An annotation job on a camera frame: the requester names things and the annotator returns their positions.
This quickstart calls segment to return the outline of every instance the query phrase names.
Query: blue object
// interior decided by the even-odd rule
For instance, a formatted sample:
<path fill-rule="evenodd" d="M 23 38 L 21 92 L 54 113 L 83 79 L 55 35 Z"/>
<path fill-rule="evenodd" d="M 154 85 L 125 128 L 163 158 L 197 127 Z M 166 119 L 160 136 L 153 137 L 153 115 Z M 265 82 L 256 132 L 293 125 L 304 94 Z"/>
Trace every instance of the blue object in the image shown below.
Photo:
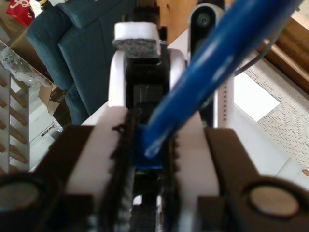
<path fill-rule="evenodd" d="M 174 89 L 155 110 L 142 136 L 144 155 L 155 157 L 244 58 L 302 0 L 237 0 L 192 58 Z"/>
<path fill-rule="evenodd" d="M 134 146 L 132 147 L 133 160 L 134 165 L 139 170 L 149 170 L 149 169 L 162 169 L 162 156 L 161 154 L 164 151 L 161 151 L 157 156 L 153 157 L 153 159 L 148 159 L 144 156 L 143 149 L 141 146 L 141 135 L 144 130 L 145 125 L 140 124 L 136 129 L 134 134 Z"/>

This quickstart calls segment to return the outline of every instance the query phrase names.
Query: black cable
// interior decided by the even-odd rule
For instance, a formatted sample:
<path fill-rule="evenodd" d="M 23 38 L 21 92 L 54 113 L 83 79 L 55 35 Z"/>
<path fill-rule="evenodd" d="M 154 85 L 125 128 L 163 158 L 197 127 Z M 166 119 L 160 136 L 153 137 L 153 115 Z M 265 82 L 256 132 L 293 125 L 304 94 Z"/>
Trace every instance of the black cable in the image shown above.
<path fill-rule="evenodd" d="M 250 62 L 248 62 L 247 64 L 245 64 L 244 66 L 242 66 L 241 68 L 237 69 L 234 71 L 234 75 L 237 76 L 239 74 L 241 74 L 242 72 L 246 71 L 248 68 L 250 68 L 251 66 L 253 66 L 254 64 L 256 64 L 259 60 L 261 60 L 270 50 L 271 47 L 276 43 L 276 41 L 278 40 L 281 32 L 284 30 L 285 25 L 287 24 L 287 22 L 289 21 L 290 17 L 288 19 L 286 19 L 279 27 L 278 31 L 275 32 L 269 40 L 268 45 L 266 46 L 266 48 L 263 50 L 262 53 L 260 53 L 259 55 L 257 55 L 254 59 L 252 59 Z"/>

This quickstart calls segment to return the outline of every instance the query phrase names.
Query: plastic bag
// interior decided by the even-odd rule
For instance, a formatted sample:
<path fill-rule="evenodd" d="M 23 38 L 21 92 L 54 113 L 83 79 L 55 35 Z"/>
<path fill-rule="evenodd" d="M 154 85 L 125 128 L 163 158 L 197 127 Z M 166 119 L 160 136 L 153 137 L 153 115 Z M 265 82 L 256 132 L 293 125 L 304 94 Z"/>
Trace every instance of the plastic bag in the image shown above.
<path fill-rule="evenodd" d="M 20 24 L 29 26 L 33 18 L 29 13 L 29 0 L 11 0 L 10 6 L 6 13 L 16 19 Z"/>
<path fill-rule="evenodd" d="M 9 70 L 18 81 L 23 81 L 29 86 L 51 86 L 44 77 L 33 73 L 29 65 L 8 47 L 0 52 L 0 61 L 4 68 Z"/>

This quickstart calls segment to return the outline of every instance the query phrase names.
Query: white foam pad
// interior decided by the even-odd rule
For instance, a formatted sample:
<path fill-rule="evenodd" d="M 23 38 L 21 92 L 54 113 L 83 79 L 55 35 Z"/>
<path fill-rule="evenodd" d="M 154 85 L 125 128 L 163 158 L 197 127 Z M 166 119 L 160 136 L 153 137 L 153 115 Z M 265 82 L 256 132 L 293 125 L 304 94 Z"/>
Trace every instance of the white foam pad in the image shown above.
<path fill-rule="evenodd" d="M 109 107 L 104 111 L 66 186 L 68 194 L 93 195 L 96 209 L 111 178 L 114 163 L 110 156 L 120 138 L 112 128 L 124 123 L 126 113 L 127 109 L 123 107 Z"/>
<path fill-rule="evenodd" d="M 180 185 L 180 232 L 194 232 L 199 196 L 219 196 L 219 183 L 203 124 L 196 113 L 178 132 L 176 178 Z"/>
<path fill-rule="evenodd" d="M 114 27 L 115 40 L 145 39 L 159 42 L 157 25 L 150 22 L 121 22 Z"/>

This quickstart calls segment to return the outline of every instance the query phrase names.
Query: round screw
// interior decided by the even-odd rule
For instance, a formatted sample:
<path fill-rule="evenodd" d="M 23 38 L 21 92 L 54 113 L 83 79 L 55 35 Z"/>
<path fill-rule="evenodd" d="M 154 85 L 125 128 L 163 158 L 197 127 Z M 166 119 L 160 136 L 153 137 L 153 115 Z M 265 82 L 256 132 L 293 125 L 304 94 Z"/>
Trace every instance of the round screw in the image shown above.
<path fill-rule="evenodd" d="M 287 218 L 299 210 L 298 200 L 288 191 L 275 186 L 256 187 L 249 198 L 258 211 L 269 216 Z"/>
<path fill-rule="evenodd" d="M 14 182 L 0 186 L 0 212 L 27 208 L 39 198 L 38 188 L 31 183 Z"/>

